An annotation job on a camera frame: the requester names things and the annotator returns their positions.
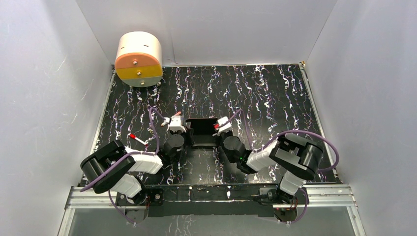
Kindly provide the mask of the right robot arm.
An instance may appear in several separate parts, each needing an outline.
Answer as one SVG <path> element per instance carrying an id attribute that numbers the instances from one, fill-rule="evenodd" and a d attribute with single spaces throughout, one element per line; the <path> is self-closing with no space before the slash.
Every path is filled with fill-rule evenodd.
<path id="1" fill-rule="evenodd" d="M 312 140 L 299 136 L 300 130 L 283 132 L 258 150 L 249 150 L 231 131 L 216 134 L 219 154 L 245 174 L 280 165 L 286 170 L 276 189 L 263 188 L 253 199 L 262 205 L 290 204 L 299 189 L 314 180 L 324 156 Z"/>

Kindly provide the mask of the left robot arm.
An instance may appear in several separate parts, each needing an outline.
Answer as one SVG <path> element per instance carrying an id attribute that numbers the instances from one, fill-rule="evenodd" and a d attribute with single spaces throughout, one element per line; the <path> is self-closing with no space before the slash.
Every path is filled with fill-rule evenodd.
<path id="1" fill-rule="evenodd" d="M 131 149 L 115 140 L 85 158 L 80 167 L 88 180 L 82 191 L 92 189 L 96 194 L 115 191 L 134 205 L 142 205 L 151 199 L 140 178 L 132 172 L 157 174 L 161 169 L 178 162 L 186 146 L 194 143 L 192 128 L 170 131 L 164 145 L 154 152 Z"/>

